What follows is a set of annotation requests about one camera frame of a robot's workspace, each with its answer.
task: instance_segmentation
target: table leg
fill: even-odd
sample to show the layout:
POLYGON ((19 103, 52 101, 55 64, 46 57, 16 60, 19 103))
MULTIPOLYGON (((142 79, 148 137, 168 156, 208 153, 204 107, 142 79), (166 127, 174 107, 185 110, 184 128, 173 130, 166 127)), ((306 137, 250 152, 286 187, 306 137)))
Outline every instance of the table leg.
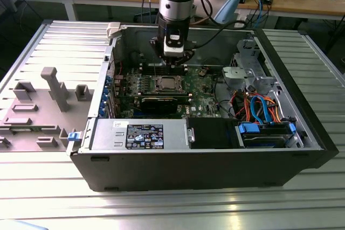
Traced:
POLYGON ((6 8, 8 8, 12 13, 16 13, 18 11, 14 0, 2 0, 2 2, 4 2, 6 8))
POLYGON ((112 7, 110 5, 107 6, 107 11, 108 11, 108 19, 113 20, 114 19, 113 10, 112 10, 112 7))
POLYGON ((65 4, 65 9, 66 13, 68 16, 68 20, 70 21, 77 21, 78 20, 78 15, 75 10, 75 6, 73 3, 64 3, 65 4))

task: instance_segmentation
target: floor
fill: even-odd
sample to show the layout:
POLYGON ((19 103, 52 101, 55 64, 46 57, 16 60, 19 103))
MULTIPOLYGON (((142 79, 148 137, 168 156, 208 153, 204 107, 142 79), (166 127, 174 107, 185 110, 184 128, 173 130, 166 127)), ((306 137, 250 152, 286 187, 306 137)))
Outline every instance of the floor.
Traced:
MULTIPOLYGON (((30 2, 29 4, 35 10, 39 10, 40 15, 44 19, 67 20, 67 14, 62 4, 43 2, 30 2)), ((4 12, 3 5, 4 3, 0 2, 0 11, 2 12, 0 15, 0 78, 11 67, 41 24, 41 20, 24 2, 17 1, 18 11, 16 13, 4 12)), ((77 5, 77 13, 79 19, 84 21, 100 22, 112 20, 133 22, 133 17, 140 13, 140 8, 113 6, 112 19, 108 18, 106 6, 77 5)), ((276 25, 276 29, 290 30, 295 21, 296 19, 294 18, 281 18, 276 25)), ((318 46, 323 49, 329 39, 329 33, 331 31, 329 26, 324 21, 310 19, 307 22, 303 22, 299 26, 299 29, 306 31, 318 46)), ((328 54, 330 60, 342 73, 345 72, 345 66, 341 64, 341 58, 345 57, 343 53, 344 44, 345 35, 342 36, 328 54)))

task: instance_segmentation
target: blue latch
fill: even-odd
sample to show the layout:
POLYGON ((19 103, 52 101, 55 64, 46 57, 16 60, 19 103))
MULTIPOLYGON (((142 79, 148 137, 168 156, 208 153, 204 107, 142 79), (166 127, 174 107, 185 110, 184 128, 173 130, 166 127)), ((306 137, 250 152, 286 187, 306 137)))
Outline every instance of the blue latch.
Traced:
POLYGON ((99 111, 98 111, 98 114, 101 115, 101 116, 104 116, 104 114, 105 114, 104 111, 105 111, 104 109, 100 108, 99 111))
POLYGON ((82 131, 68 133, 68 141, 81 141, 82 140, 82 131))
POLYGON ((240 133, 260 133, 260 128, 255 123, 242 123, 238 128, 240 133))
POLYGON ((290 130, 292 131, 292 133, 296 132, 296 126, 292 123, 289 124, 290 130))

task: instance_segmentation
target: power supply label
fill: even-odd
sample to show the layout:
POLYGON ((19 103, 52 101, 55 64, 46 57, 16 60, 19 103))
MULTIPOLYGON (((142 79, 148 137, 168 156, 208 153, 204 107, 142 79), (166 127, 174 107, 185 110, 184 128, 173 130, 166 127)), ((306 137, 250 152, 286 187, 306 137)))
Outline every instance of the power supply label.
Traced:
POLYGON ((128 125, 127 149, 164 149, 163 125, 128 125))

